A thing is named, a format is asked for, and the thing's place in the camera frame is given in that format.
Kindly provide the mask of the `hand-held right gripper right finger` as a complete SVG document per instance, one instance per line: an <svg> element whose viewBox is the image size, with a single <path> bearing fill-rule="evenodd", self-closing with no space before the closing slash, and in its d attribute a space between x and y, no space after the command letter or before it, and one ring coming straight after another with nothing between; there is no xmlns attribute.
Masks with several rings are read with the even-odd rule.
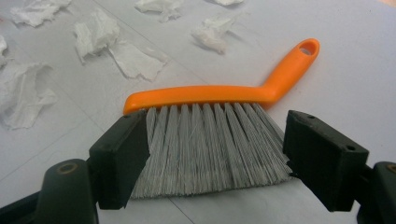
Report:
<svg viewBox="0 0 396 224"><path fill-rule="evenodd" d="M291 110L287 115L283 153L292 175L331 212L349 211L354 185L369 151L312 115Z"/></svg>

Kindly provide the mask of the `orange hand brush grey bristles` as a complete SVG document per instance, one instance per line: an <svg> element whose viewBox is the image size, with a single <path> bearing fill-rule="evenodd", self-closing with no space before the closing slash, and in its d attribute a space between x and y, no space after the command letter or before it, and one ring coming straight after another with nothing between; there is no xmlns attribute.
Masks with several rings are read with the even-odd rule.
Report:
<svg viewBox="0 0 396 224"><path fill-rule="evenodd" d="M188 86L130 95L126 114L147 113L149 158L135 199L192 196L290 180L284 133L267 110L318 57L314 38L297 44L260 87Z"/></svg>

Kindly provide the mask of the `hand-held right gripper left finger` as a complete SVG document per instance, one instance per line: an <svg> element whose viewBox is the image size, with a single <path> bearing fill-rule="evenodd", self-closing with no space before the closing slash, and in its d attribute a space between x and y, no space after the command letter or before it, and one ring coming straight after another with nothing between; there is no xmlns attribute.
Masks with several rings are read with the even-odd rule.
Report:
<svg viewBox="0 0 396 224"><path fill-rule="evenodd" d="M93 192L101 209L119 210L131 197L149 158L147 114L140 110L120 117L89 150Z"/></svg>

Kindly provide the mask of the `scattered white tissue paper scraps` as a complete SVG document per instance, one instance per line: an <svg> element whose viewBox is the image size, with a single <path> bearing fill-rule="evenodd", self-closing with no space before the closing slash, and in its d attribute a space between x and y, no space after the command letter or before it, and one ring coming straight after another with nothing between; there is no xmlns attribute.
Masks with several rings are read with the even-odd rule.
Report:
<svg viewBox="0 0 396 224"><path fill-rule="evenodd" d="M229 61L173 27L142 35L93 0L0 0L0 134L104 130L132 91L237 81Z"/></svg>

